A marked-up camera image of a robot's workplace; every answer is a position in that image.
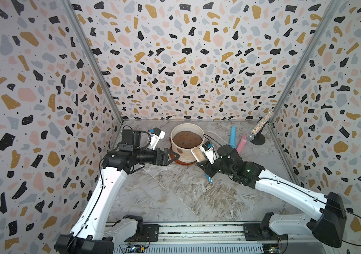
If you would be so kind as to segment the white scrub brush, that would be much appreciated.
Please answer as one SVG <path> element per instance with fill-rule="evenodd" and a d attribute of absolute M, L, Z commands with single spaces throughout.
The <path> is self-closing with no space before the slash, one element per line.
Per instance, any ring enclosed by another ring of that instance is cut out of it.
<path fill-rule="evenodd" d="M 201 147 L 195 147 L 195 148 L 191 149 L 191 153 L 198 163 L 204 162 L 207 160 L 207 157 L 205 156 L 204 152 L 201 150 Z"/>

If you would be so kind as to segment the cream ceramic pot with soil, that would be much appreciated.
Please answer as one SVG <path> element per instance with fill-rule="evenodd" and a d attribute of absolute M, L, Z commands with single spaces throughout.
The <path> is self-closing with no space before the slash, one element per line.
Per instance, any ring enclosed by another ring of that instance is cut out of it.
<path fill-rule="evenodd" d="M 170 134 L 171 148 L 179 154 L 178 160 L 191 163 L 195 161 L 191 149 L 201 146 L 204 141 L 204 131 L 196 124 L 185 123 L 176 126 Z"/>

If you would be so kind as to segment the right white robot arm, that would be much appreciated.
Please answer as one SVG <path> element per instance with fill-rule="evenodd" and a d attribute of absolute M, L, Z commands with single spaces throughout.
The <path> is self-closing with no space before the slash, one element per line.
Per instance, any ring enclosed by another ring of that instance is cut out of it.
<path fill-rule="evenodd" d="M 290 215 L 266 213 L 258 229 L 263 238 L 313 236 L 330 247 L 342 246 L 347 216 L 340 195 L 334 192 L 324 195 L 293 184 L 260 164 L 242 160 L 229 145 L 218 151 L 203 145 L 193 148 L 191 153 L 208 178 L 217 173 L 227 175 L 240 185 L 273 195 L 301 211 Z"/>

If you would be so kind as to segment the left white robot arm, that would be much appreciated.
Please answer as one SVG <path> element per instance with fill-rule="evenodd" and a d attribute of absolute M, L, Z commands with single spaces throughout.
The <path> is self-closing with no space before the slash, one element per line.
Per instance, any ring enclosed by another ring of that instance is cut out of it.
<path fill-rule="evenodd" d="M 110 151 L 100 163 L 100 177 L 88 204 L 67 235 L 60 235 L 54 249 L 60 254 L 111 254 L 116 246 L 129 238 L 143 236 L 142 217 L 127 215 L 105 236 L 105 226 L 113 202 L 128 175 L 136 172 L 134 165 L 167 166 L 179 154 L 167 148 Z"/>

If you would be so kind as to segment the terracotta saucer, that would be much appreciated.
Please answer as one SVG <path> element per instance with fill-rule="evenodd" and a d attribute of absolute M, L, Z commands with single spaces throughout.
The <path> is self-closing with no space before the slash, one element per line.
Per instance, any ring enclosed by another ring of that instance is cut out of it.
<path fill-rule="evenodd" d="M 172 159 L 174 159 L 175 158 L 175 156 L 172 154 L 172 153 L 170 153 L 170 155 L 169 155 Z M 179 164 L 179 165 L 183 165 L 183 166 L 190 166 L 190 165 L 194 165 L 194 164 L 196 164 L 196 160 L 194 161 L 194 162 L 191 162 L 191 163 L 185 163 L 185 162 L 182 162 L 182 161 L 180 161 L 180 160 L 175 160 L 175 163 L 177 163 L 177 164 Z"/>

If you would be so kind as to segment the blue toy microphone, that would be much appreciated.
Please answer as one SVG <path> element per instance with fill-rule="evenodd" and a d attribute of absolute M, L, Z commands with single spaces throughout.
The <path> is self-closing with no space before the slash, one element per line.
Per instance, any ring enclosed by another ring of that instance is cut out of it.
<path fill-rule="evenodd" d="M 232 148 L 236 148 L 236 127 L 235 126 L 232 126 L 232 128 L 231 128 L 229 145 Z"/>

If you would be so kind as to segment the pink toy microphone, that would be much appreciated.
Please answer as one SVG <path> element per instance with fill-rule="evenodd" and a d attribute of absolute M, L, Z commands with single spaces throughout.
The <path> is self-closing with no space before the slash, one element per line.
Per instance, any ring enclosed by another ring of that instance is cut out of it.
<path fill-rule="evenodd" d="M 241 152 L 243 151 L 246 143 L 247 143 L 247 135 L 244 134 L 244 135 L 242 136 L 242 138 L 241 138 L 241 140 L 240 140 L 237 148 L 236 148 L 238 154 L 241 154 Z"/>

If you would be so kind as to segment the glitter silver microphone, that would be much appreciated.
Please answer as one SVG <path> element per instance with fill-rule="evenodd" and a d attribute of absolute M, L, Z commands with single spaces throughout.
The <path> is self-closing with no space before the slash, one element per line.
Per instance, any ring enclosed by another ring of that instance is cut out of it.
<path fill-rule="evenodd" d="M 260 130 L 264 125 L 272 118 L 274 115 L 273 111 L 269 111 L 265 116 L 263 116 L 257 123 L 257 125 L 246 135 L 247 141 L 253 141 Z"/>

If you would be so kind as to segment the black microphone stand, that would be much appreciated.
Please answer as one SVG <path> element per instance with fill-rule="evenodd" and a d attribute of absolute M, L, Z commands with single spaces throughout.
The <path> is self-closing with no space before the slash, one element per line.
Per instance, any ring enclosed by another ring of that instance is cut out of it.
<path fill-rule="evenodd" d="M 266 142 L 265 136 L 262 134 L 263 128 L 265 125 L 261 127 L 261 129 L 258 131 L 254 139 L 251 141 L 252 144 L 261 146 Z"/>

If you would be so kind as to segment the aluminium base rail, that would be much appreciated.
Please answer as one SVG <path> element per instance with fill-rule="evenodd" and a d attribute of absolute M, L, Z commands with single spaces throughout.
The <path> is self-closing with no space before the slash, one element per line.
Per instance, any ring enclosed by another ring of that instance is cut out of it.
<path fill-rule="evenodd" d="M 338 254 L 311 236 L 246 241 L 243 224 L 259 222 L 146 222 L 159 224 L 157 242 L 123 242 L 112 254 Z M 105 236 L 115 223 L 107 223 Z"/>

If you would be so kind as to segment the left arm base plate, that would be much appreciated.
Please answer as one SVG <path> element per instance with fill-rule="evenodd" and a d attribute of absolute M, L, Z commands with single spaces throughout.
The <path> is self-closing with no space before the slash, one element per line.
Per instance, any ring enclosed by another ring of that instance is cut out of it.
<path fill-rule="evenodd" d="M 159 224 L 143 224 L 143 226 L 137 226 L 136 234 L 124 242 L 157 242 L 158 234 Z"/>

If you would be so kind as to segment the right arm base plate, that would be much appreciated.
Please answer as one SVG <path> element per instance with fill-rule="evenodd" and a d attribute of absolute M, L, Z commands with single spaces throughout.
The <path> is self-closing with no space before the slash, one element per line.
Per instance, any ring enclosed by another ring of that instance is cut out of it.
<path fill-rule="evenodd" d="M 277 235 L 269 227 L 262 228 L 260 223 L 243 224 L 243 233 L 246 241 L 285 241 L 288 239 L 287 234 Z"/>

